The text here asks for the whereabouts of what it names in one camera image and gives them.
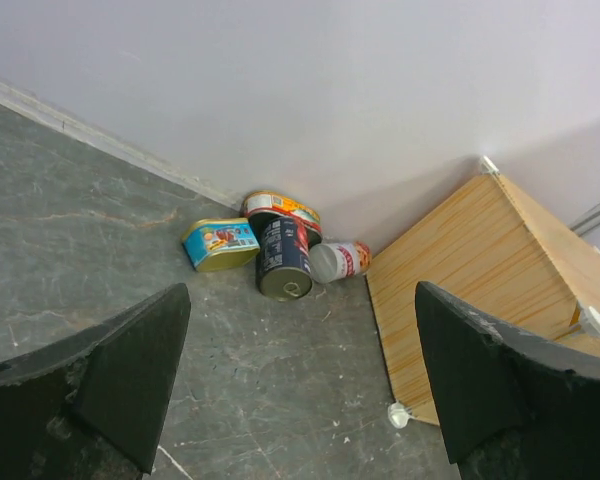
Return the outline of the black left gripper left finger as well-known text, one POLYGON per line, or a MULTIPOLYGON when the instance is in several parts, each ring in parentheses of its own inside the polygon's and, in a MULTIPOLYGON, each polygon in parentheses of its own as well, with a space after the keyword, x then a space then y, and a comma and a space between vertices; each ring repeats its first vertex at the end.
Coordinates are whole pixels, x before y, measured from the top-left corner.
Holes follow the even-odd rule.
POLYGON ((177 283, 114 317, 0 362, 0 479, 151 472, 189 324, 177 283))

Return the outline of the dark blue round can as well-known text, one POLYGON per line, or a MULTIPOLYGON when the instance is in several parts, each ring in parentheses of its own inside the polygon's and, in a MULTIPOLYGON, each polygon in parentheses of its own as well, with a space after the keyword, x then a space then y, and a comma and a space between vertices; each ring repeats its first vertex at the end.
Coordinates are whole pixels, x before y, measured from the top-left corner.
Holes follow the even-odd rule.
POLYGON ((280 302, 306 296, 313 280, 304 225, 291 217, 278 217, 264 227, 259 243, 256 283, 260 293, 280 302))

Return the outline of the blue rectangular luncheon meat tin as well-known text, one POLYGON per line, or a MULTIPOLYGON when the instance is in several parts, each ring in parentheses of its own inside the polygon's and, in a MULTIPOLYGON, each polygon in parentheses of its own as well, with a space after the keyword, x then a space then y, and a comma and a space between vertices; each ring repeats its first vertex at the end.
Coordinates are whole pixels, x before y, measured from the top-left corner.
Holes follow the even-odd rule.
POLYGON ((260 251, 247 218, 212 218, 194 222, 181 243, 197 272, 242 267, 260 251))

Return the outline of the oval red fish tin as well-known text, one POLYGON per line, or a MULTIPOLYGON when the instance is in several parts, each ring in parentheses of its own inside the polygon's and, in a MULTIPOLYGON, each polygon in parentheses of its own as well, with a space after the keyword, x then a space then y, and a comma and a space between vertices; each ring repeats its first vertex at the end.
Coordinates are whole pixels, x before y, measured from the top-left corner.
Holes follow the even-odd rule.
POLYGON ((249 220, 256 236, 264 227, 279 217, 299 220, 307 230, 310 247, 323 240, 321 218, 312 208, 285 195, 270 190, 258 190, 246 196, 241 207, 242 215, 249 220))

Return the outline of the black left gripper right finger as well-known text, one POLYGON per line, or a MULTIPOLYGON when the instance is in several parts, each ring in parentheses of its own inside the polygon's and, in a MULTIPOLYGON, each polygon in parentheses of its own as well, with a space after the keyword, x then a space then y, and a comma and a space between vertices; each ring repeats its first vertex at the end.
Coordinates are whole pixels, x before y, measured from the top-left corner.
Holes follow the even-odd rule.
POLYGON ((600 358, 421 281, 415 311, 450 463, 464 479, 600 479, 600 358))

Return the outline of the wooden cube cabinet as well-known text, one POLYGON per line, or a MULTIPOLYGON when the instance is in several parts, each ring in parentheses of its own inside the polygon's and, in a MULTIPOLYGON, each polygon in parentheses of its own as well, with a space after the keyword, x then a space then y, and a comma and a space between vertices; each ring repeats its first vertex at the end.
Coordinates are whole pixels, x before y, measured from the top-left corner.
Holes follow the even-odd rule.
POLYGON ((415 288, 435 283, 546 339, 600 357, 600 253, 488 159, 372 261, 367 284, 395 399, 436 424, 415 288))

